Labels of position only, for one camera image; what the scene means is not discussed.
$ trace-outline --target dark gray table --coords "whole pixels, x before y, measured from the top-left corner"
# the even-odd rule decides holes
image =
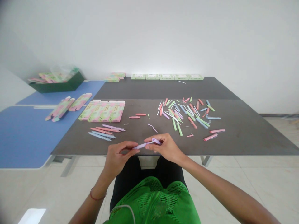
[[[155,126],[160,133],[169,132],[186,155],[206,156],[203,162],[205,166],[212,156],[299,155],[297,146],[214,77],[206,77],[203,81],[185,82],[186,84],[177,81],[131,80],[130,78],[120,82],[106,82],[94,99],[126,101],[121,122],[111,123],[112,126],[125,127],[126,132],[116,133],[117,139],[107,142],[88,134],[91,131],[90,127],[99,127],[102,123],[76,120],[52,155],[106,155],[109,144],[124,140],[141,144],[146,137],[155,134],[147,123]],[[187,115],[183,115],[184,123],[181,127],[184,136],[181,137],[178,131],[174,131],[171,120],[164,116],[156,116],[157,107],[165,98],[181,101],[183,97],[191,96],[193,102],[196,102],[197,98],[208,99],[216,110],[211,112],[211,116],[219,116],[222,119],[213,120],[208,130],[197,122],[198,129],[195,130],[188,121]],[[150,119],[147,116],[138,120],[128,118],[135,113],[150,114]],[[225,128],[226,132],[220,133],[213,140],[203,141],[204,137],[210,135],[209,130],[220,128]],[[190,133],[195,136],[186,138]],[[142,149],[139,154],[153,155],[153,152]]]

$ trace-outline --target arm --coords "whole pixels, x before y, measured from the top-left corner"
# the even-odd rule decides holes
[[[105,166],[100,177],[69,224],[96,222],[109,185],[122,171],[128,159],[140,152],[138,149],[131,149],[137,145],[138,143],[136,142],[124,141],[108,147]],[[121,153],[124,149],[129,149],[130,151],[124,155]]]
[[[165,159],[181,166],[194,176],[215,198],[241,223],[280,223],[253,197],[240,188],[217,176],[194,162],[178,148],[169,134],[159,134],[152,138],[163,141],[161,146],[149,144],[145,148],[159,152]]]

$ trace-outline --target red string bracelet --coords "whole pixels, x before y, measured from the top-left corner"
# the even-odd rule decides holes
[[[96,198],[94,198],[94,197],[91,195],[91,191],[92,191],[92,190],[93,190],[93,188],[90,190],[90,197],[91,197],[93,200],[95,200],[95,201],[100,201],[100,200],[102,200],[104,197],[106,197],[106,195],[107,195],[107,193],[106,193],[104,197],[102,197],[102,198],[100,198],[100,199],[96,199]]]

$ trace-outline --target tiled floor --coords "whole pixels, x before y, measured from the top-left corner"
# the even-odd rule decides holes
[[[267,119],[299,146],[299,130],[281,119]],[[156,157],[140,157],[143,168],[156,165]],[[192,157],[201,163],[200,157]],[[67,164],[51,164],[39,170],[0,170],[0,223],[18,223],[29,208],[46,208],[40,223],[67,223],[89,194],[103,170],[105,157],[78,158],[68,177],[60,175]],[[208,169],[232,182],[262,205],[281,223],[299,222],[298,156],[220,156]],[[185,181],[202,223],[238,221],[189,173]],[[100,210],[97,223],[109,217],[113,185]]]

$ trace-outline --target hand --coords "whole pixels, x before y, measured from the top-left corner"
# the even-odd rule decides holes
[[[135,146],[138,146],[138,143],[129,141],[124,141],[116,145],[109,145],[102,174],[104,174],[107,178],[111,178],[111,180],[119,175],[128,159],[140,152],[139,149],[132,149]],[[121,152],[124,149],[130,151],[127,154],[122,154]]]
[[[145,139],[145,142],[152,141],[152,138],[156,138],[162,142],[162,145],[148,144],[145,146],[146,149],[159,152],[165,159],[181,165],[181,162],[186,155],[178,148],[170,134],[158,134]]]

